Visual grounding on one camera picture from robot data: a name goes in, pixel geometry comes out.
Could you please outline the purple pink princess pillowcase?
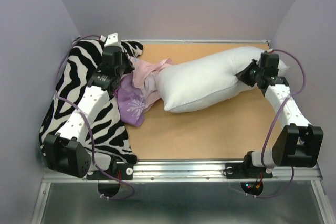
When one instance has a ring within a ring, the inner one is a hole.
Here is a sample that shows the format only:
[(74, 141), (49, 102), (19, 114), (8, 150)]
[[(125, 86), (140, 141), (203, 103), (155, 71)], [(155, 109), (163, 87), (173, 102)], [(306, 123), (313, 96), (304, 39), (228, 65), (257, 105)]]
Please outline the purple pink princess pillowcase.
[(156, 76), (173, 64), (167, 58), (158, 63), (149, 63), (136, 57), (130, 58), (134, 70), (125, 74), (115, 92), (121, 120), (129, 125), (139, 127), (145, 119), (145, 112), (161, 97)]

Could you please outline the white pillow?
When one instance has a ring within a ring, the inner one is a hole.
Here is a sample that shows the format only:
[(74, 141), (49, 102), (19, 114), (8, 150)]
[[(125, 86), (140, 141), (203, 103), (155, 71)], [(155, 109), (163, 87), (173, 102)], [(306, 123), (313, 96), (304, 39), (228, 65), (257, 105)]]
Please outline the white pillow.
[(164, 110), (198, 111), (251, 90), (236, 75), (262, 52), (253, 46), (237, 47), (164, 68), (155, 78)]

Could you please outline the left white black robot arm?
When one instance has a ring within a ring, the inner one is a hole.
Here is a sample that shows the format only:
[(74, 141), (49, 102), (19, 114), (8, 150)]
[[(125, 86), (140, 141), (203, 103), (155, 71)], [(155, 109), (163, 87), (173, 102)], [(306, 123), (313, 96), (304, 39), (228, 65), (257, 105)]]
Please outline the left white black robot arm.
[(119, 43), (105, 45), (102, 62), (89, 79), (83, 97), (75, 105), (67, 122), (54, 134), (47, 134), (43, 141), (49, 169), (78, 178), (98, 170), (106, 179), (113, 178), (117, 166), (106, 154), (96, 155), (95, 150), (85, 149), (87, 136), (92, 137), (91, 126), (103, 106), (119, 87), (121, 77), (132, 70)]

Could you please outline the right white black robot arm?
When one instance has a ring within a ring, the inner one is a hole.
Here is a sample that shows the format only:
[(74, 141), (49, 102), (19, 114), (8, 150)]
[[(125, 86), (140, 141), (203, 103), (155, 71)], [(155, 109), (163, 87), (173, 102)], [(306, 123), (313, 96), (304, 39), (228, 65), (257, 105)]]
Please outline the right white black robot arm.
[(271, 173), (275, 167), (312, 168), (316, 165), (323, 140), (323, 130), (313, 126), (301, 113), (285, 77), (279, 76), (279, 51), (264, 51), (258, 61), (253, 60), (237, 77), (244, 84), (256, 85), (272, 105), (276, 115), (271, 123), (281, 124), (281, 132), (271, 149), (267, 144), (272, 133), (267, 133), (261, 151), (249, 151), (241, 163), (227, 168), (242, 177)]

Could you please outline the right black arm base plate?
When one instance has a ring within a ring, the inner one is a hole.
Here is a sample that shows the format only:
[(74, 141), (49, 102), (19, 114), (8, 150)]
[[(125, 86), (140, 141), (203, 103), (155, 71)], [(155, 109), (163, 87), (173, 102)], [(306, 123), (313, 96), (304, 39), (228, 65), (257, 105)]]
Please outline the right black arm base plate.
[(266, 173), (266, 169), (262, 167), (245, 166), (243, 162), (229, 162), (225, 164), (223, 174), (228, 179), (257, 179), (257, 178), (273, 178), (272, 173)]

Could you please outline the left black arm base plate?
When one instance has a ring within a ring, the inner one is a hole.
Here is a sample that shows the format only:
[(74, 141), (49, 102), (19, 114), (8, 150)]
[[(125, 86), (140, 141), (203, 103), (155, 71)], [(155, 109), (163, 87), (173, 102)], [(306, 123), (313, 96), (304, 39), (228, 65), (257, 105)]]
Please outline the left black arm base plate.
[[(113, 164), (113, 166), (109, 167), (106, 173), (108, 173), (109, 175), (119, 180), (132, 180), (133, 172), (134, 172), (133, 168), (134, 168), (133, 164), (117, 162)], [(104, 175), (100, 171), (94, 171), (92, 173), (88, 173), (86, 175), (86, 179), (87, 180), (109, 180), (110, 178)]]

